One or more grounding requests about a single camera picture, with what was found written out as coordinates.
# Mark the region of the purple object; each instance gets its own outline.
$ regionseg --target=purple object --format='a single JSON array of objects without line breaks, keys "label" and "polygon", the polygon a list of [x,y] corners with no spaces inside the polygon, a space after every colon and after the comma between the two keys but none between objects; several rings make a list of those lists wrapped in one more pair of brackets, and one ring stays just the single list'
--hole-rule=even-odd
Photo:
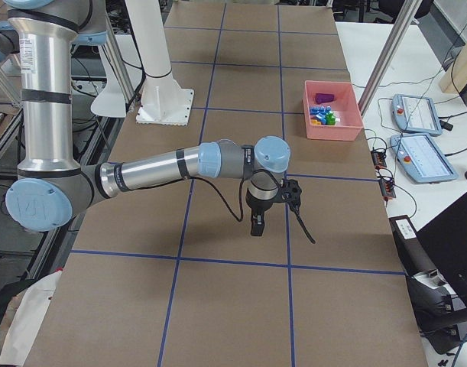
[{"label": "purple object", "polygon": [[317,93],[315,95],[316,103],[328,103],[335,101],[335,96],[333,94]]}]

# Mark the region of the cardboard table surface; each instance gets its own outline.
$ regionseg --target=cardboard table surface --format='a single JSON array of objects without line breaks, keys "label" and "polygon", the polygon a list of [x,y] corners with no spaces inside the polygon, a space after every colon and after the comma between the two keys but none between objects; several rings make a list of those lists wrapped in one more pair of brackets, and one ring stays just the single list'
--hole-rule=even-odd
[{"label": "cardboard table surface", "polygon": [[[281,205],[251,237],[199,181],[100,203],[26,366],[424,367],[367,143],[303,134],[304,80],[350,81],[331,10],[178,2],[166,35],[189,125],[129,115],[110,161],[280,136],[317,243]],[[237,203],[238,181],[215,184]]]}]

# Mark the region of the wire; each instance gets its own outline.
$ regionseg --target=wire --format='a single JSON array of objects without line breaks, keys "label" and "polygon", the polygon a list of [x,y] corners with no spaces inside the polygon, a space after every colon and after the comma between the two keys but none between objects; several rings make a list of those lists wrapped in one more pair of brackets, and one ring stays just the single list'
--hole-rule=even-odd
[{"label": "wire", "polygon": [[17,158],[18,164],[22,162],[22,153],[21,153],[21,146],[22,146],[22,131],[24,129],[24,112],[21,113],[21,122],[19,122],[18,128],[18,146],[17,146]]},{"label": "wire", "polygon": [[135,69],[144,71],[144,70],[143,70],[143,67],[137,67],[136,65],[133,65],[132,63],[129,63],[128,61],[126,61],[126,60],[123,59],[123,58],[121,58],[121,61],[122,61],[123,63],[125,63],[126,65],[128,65],[129,67],[134,67]]},{"label": "wire", "polygon": [[[372,150],[373,151],[382,151],[382,153],[384,154],[384,157],[386,157],[386,150],[388,149],[388,143],[386,143],[386,141],[383,138],[380,138],[378,136],[371,136],[370,138],[367,138],[365,140],[367,140],[367,141],[374,140],[374,142],[372,143]],[[382,141],[384,143],[384,148],[374,149],[374,146],[375,146],[377,140]]]},{"label": "wire", "polygon": [[457,349],[456,356],[454,357],[454,360],[452,361],[452,365],[450,367],[456,367],[457,358],[459,357],[462,347],[464,346],[466,342],[467,342],[467,334],[464,336],[464,339],[462,340],[461,344],[459,344],[459,348]]},{"label": "wire", "polygon": [[455,96],[455,97],[446,99],[445,101],[434,102],[433,104],[434,104],[434,105],[439,105],[440,103],[446,103],[446,102],[452,101],[452,100],[454,100],[454,99],[456,99],[456,98],[459,98],[459,97],[460,97],[460,96]]},{"label": "wire", "polygon": [[397,130],[396,128],[390,128],[389,126],[386,126],[383,123],[383,114],[381,112],[381,100],[383,100],[383,99],[386,99],[388,101],[393,100],[392,98],[388,98],[388,97],[381,97],[381,98],[378,99],[378,114],[379,114],[379,119],[380,119],[379,125],[381,125],[382,128],[387,128],[388,130],[392,130],[393,132],[397,132],[398,134],[400,134],[401,133],[400,130]]},{"label": "wire", "polygon": [[417,204],[417,201],[415,200],[415,198],[413,197],[413,195],[411,193],[409,193],[408,191],[406,191],[403,187],[401,186],[398,186],[397,184],[394,184],[394,187],[397,187],[398,189],[404,191],[405,193],[408,194],[408,196],[411,197],[411,199],[413,200],[413,203],[415,204],[415,210],[413,211],[413,214],[411,216],[409,216],[410,219],[412,219],[415,214],[417,214],[417,209],[418,209],[418,204]]},{"label": "wire", "polygon": [[448,154],[444,154],[446,157],[452,157],[453,155],[457,155],[457,154],[461,154],[463,152],[467,151],[467,148],[464,148],[462,149],[461,151],[456,151],[454,153],[448,153]]},{"label": "wire", "polygon": [[464,112],[461,112],[461,113],[456,113],[455,115],[450,115],[450,116],[442,116],[442,117],[439,116],[439,119],[441,119],[441,120],[443,120],[443,119],[452,119],[454,117],[462,116],[462,115],[467,115],[467,111],[464,111]]},{"label": "wire", "polygon": [[[237,222],[241,222],[243,221],[244,219],[244,212],[243,212],[243,202],[242,202],[242,189],[243,189],[243,183],[245,182],[244,179],[242,179],[240,181],[240,185],[238,186],[238,205],[240,207],[240,215],[237,216],[235,214],[235,212],[233,212],[233,209],[232,207],[228,204],[228,201],[226,201],[225,197],[223,196],[223,194],[221,193],[221,191],[219,191],[218,187],[215,186],[214,183],[212,183],[211,181],[209,180],[206,180],[202,177],[195,177],[195,176],[191,176],[191,179],[193,180],[199,180],[199,181],[202,181],[202,182],[205,182],[206,184],[210,185],[214,191],[216,191],[216,193],[218,194],[219,198],[221,199],[221,201],[223,202],[223,204],[225,204],[226,206],[226,209],[228,209],[228,211],[230,212],[230,214],[232,214],[233,218],[235,218],[235,220]],[[157,189],[158,187],[164,187],[164,186],[167,186],[167,185],[170,185],[170,184],[175,184],[177,182],[181,182],[181,181],[184,181],[183,179],[178,179],[178,180],[172,180],[172,181],[169,181],[169,182],[166,182],[166,183],[160,183],[158,185],[154,185],[154,186],[148,186],[148,187],[140,187],[139,189],[136,189],[136,190],[149,190],[149,189]]]},{"label": "wire", "polygon": [[225,204],[226,206],[226,209],[228,209],[228,211],[230,212],[230,214],[232,214],[233,218],[235,218],[235,220],[237,222],[241,222],[244,218],[244,214],[243,214],[243,202],[242,202],[242,189],[243,189],[243,183],[245,182],[245,179],[242,178],[242,180],[240,181],[240,185],[238,185],[238,204],[240,206],[240,215],[237,216],[232,208],[230,207],[230,205],[228,204],[228,202],[226,201],[225,197],[221,194],[221,192],[218,190],[218,188],[214,185],[214,183],[204,179],[204,178],[201,178],[201,177],[193,177],[191,176],[192,179],[194,180],[199,180],[199,181],[202,181],[202,182],[205,182],[207,183],[208,185],[210,185],[214,191],[216,191],[216,193],[218,194],[219,198],[222,200],[222,202]]},{"label": "wire", "polygon": [[81,128],[79,130],[72,130],[72,133],[77,133],[77,132],[85,132],[87,130],[89,130],[90,128],[93,128],[97,125],[97,122],[94,122],[93,124],[89,125],[89,126],[86,126],[85,128]]},{"label": "wire", "polygon": [[264,169],[260,169],[260,170],[256,170],[252,173],[252,177],[258,173],[265,173],[267,174],[270,179],[272,180],[272,182],[274,182],[274,184],[276,185],[277,189],[279,190],[279,192],[281,193],[281,197],[283,199],[283,201],[285,203],[287,203],[287,205],[289,206],[289,209],[291,212],[294,213],[294,215],[296,216],[296,220],[297,222],[299,223],[301,229],[303,230],[304,234],[306,235],[306,237],[310,240],[311,243],[315,244],[316,241],[315,239],[311,236],[310,234],[310,231],[308,231],[308,228],[306,227],[306,225],[304,224],[303,220],[301,219],[301,215],[300,215],[300,208],[299,207],[296,207],[292,202],[290,202],[286,196],[286,193],[284,192],[284,189],[282,188],[282,186],[279,184],[279,182],[277,181],[276,177],[274,177],[274,175],[268,171],[268,170],[264,170]]},{"label": "wire", "polygon": [[[398,84],[421,84],[421,83],[426,82],[427,80],[431,80],[431,79],[433,79],[433,76],[422,79],[420,82],[407,82],[407,81],[405,81],[405,82],[392,82],[392,83],[381,85],[378,88],[386,88],[387,86],[393,86],[393,85],[398,85]],[[354,87],[356,87],[356,88],[365,88],[366,87],[366,86],[358,86],[357,84],[354,84],[354,83],[352,83],[352,85]]]},{"label": "wire", "polygon": [[96,123],[97,123],[97,126],[99,127],[99,130],[101,131],[102,138],[104,139],[104,142],[105,142],[105,146],[109,149],[109,151],[111,151],[112,150],[111,145],[109,144],[108,137],[105,136],[104,129],[102,128],[101,122],[99,121],[99,119],[96,119]]},{"label": "wire", "polygon": [[82,90],[80,90],[79,88],[77,88],[77,87],[75,86],[74,83],[72,83],[72,89],[75,90],[77,93],[83,94],[83,95],[85,95],[85,96],[89,96],[89,97],[93,97],[93,98],[96,98],[96,97],[97,97],[97,96],[94,96],[93,94],[90,94],[90,93],[88,93],[88,92],[83,92]]},{"label": "wire", "polygon": [[89,69],[86,68],[86,66],[83,64],[82,61],[79,60],[79,58],[78,58],[77,56],[74,56],[73,59],[74,59],[77,63],[79,63],[80,65],[82,65],[83,69],[86,71],[87,76],[89,77],[90,83],[92,84],[92,86],[94,87],[94,90],[96,91],[96,94],[99,94],[99,92],[97,91],[97,86],[95,85],[94,81],[92,80],[92,77],[90,76]]}]

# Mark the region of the pink tray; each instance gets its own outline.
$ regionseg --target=pink tray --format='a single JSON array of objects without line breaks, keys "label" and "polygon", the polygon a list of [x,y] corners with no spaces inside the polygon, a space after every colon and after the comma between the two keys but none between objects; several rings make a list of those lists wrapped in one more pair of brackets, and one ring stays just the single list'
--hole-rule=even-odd
[{"label": "pink tray", "polygon": [[[333,94],[335,100],[319,105],[315,102],[317,93]],[[308,139],[354,141],[363,128],[361,113],[358,110],[351,83],[307,80],[304,82],[303,104]],[[332,107],[340,122],[334,126],[311,125],[310,107],[314,106]]]}]

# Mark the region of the ur logo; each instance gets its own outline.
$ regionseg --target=ur logo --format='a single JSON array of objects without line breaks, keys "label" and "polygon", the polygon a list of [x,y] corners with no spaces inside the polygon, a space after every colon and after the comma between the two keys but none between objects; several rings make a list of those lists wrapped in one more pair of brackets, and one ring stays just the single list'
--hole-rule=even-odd
[{"label": "ur logo", "polygon": [[44,219],[44,199],[40,195],[24,195],[18,198],[19,213],[25,219]]}]

